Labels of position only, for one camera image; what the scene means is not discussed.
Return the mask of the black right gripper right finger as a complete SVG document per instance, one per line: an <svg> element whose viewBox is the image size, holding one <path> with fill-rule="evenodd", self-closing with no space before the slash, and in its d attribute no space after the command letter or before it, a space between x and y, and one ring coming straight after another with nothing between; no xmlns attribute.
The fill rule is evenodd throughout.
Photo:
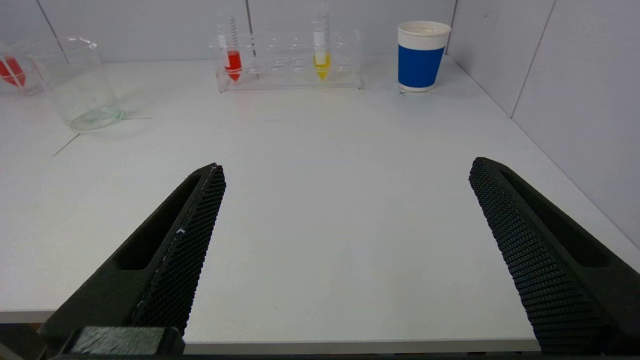
<svg viewBox="0 0 640 360"><path fill-rule="evenodd" d="M541 351L638 354L639 273L504 164L469 182Z"/></svg>

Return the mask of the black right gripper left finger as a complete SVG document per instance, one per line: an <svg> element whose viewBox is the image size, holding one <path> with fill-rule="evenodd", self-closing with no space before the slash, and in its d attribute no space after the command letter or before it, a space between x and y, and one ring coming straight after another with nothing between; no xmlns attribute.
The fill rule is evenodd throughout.
<svg viewBox="0 0 640 360"><path fill-rule="evenodd" d="M44 358L173 358L226 192L223 167L189 174L39 328Z"/></svg>

